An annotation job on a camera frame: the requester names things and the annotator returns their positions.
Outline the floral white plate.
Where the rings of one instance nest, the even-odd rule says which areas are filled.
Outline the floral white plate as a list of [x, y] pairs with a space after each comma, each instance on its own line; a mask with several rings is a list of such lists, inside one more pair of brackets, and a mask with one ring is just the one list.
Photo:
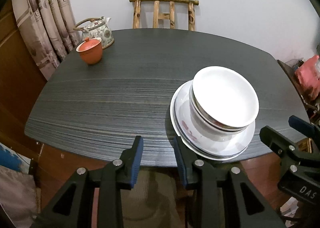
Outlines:
[[236, 134], [222, 133], [200, 118], [189, 99], [192, 81], [182, 84], [170, 103], [170, 119], [182, 142], [198, 155], [211, 160], [230, 160], [242, 154], [249, 146], [255, 122]]

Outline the floral ceramic teapot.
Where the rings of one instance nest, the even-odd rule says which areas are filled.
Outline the floral ceramic teapot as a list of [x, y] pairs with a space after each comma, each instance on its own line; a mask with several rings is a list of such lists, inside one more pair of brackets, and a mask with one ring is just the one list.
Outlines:
[[87, 18], [74, 25], [73, 30], [82, 32], [81, 37], [83, 41], [87, 37], [101, 38], [102, 48], [104, 50], [114, 43], [112, 30], [108, 25], [110, 20], [110, 17]]

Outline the beige patterned curtain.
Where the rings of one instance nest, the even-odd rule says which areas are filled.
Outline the beige patterned curtain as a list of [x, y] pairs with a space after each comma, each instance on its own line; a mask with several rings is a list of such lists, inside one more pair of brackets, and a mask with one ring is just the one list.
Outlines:
[[80, 36], [69, 0], [12, 0], [20, 34], [35, 64], [49, 80]]

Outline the white bowl floral outside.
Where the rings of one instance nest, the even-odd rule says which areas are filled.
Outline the white bowl floral outside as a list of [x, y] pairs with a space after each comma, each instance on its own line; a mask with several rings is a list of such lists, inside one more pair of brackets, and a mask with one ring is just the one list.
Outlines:
[[195, 114], [198, 115], [198, 117], [201, 119], [203, 125], [206, 126], [206, 129], [212, 133], [215, 133], [216, 135], [220, 135], [223, 137], [237, 135], [246, 131], [251, 126], [251, 124], [249, 124], [242, 127], [233, 127], [223, 124], [220, 121], [213, 118], [212, 116], [210, 116], [197, 101], [192, 84], [189, 88], [189, 101], [191, 104], [191, 108], [195, 111]]

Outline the brown wooden cabinet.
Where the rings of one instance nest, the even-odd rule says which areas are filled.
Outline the brown wooden cabinet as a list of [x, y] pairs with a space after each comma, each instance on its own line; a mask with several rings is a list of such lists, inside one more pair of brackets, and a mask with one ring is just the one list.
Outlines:
[[77, 168], [105, 166], [25, 135], [25, 124], [45, 84], [18, 30], [12, 2], [7, 0], [1, 9], [1, 143], [37, 163], [35, 181], [41, 189], [42, 207]]

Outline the orange clay cup with strainer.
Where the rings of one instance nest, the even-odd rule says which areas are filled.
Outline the orange clay cup with strainer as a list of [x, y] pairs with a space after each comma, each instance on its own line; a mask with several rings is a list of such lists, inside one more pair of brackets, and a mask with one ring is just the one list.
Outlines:
[[102, 39], [86, 37], [76, 48], [80, 58], [88, 65], [94, 65], [102, 59]]

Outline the large white bowl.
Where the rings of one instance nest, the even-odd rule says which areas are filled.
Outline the large white bowl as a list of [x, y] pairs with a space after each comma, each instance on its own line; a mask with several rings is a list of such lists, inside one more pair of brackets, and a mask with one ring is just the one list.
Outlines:
[[192, 85], [202, 108], [223, 124], [242, 127], [258, 116], [256, 91], [246, 78], [232, 69], [205, 67], [195, 74]]

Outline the wooden bamboo chair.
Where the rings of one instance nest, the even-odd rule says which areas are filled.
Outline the wooden bamboo chair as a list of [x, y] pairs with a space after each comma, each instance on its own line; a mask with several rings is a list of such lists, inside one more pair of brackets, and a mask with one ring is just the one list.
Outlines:
[[[158, 28], [158, 22], [160, 20], [168, 20], [170, 22], [170, 28], [175, 29], [175, 4], [186, 4], [188, 6], [188, 30], [195, 31], [195, 6], [199, 5], [198, 0], [129, 0], [133, 3], [133, 23], [132, 27], [138, 29], [140, 27], [140, 12], [142, 2], [153, 2], [153, 21], [152, 27], [154, 29]], [[169, 12], [161, 13], [160, 3], [169, 3]]]

